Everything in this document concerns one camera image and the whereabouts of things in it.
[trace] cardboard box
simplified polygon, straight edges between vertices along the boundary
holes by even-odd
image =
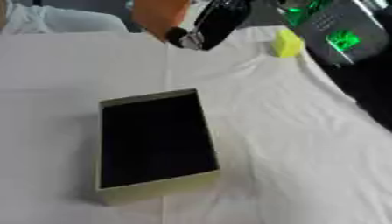
[[[110,205],[191,190],[219,174],[195,89],[101,102],[96,191]]]

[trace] white fabric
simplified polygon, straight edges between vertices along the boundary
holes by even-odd
[[[54,32],[127,32],[127,28],[120,18],[109,14],[51,6],[26,7],[7,1],[7,25],[2,34]]]
[[[387,224],[392,137],[276,27],[211,52],[147,34],[2,36],[0,223]],[[92,203],[98,101],[197,88],[222,176],[128,206]]]

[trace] green illuminated panel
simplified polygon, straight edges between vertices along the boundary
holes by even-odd
[[[311,15],[322,11],[332,0],[313,0],[303,8],[290,8],[284,15],[293,26],[301,25]]]
[[[349,50],[361,42],[360,38],[350,31],[336,31],[328,35],[326,40],[340,52]]]

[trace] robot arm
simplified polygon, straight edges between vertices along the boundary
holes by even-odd
[[[389,35],[374,17],[385,0],[264,0],[280,12],[281,22],[305,40],[330,65],[355,64],[382,52]],[[213,0],[192,31],[174,27],[166,39],[178,47],[210,50],[250,14],[253,0]]]

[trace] dark floor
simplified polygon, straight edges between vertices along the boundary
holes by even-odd
[[[13,0],[30,5],[33,0]],[[130,19],[130,12],[125,9],[125,0],[41,0],[43,4],[59,8],[76,9],[84,11],[97,11],[117,15],[129,27],[131,32],[138,29]],[[243,26],[254,25],[277,25],[279,24],[277,14],[263,4],[263,0],[253,3],[253,11]]]

